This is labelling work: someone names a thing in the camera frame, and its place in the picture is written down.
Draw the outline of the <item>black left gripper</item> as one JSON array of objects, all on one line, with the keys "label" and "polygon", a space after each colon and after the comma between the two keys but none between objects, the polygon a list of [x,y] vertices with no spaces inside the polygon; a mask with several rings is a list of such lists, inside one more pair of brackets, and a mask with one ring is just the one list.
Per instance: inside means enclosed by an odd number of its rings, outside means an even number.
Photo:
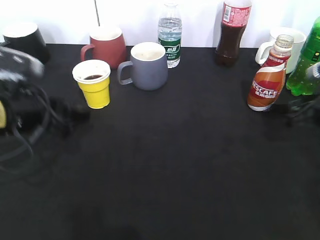
[{"label": "black left gripper", "polygon": [[[0,48],[0,134],[13,130],[42,135],[48,126],[45,107],[34,81],[44,75],[44,64],[25,52]],[[81,104],[69,104],[62,98],[50,97],[51,125],[63,137],[90,120],[91,111]]]}]

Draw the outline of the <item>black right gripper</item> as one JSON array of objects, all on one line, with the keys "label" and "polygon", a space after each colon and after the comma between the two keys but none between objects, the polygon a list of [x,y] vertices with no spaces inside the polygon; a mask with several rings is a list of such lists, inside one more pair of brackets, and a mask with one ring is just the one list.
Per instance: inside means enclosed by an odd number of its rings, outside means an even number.
[{"label": "black right gripper", "polygon": [[[308,80],[320,79],[320,62],[317,62],[306,69]],[[287,103],[274,104],[272,113],[282,116],[288,127],[294,125],[313,125],[320,126],[320,97],[319,96],[300,96]]]}]

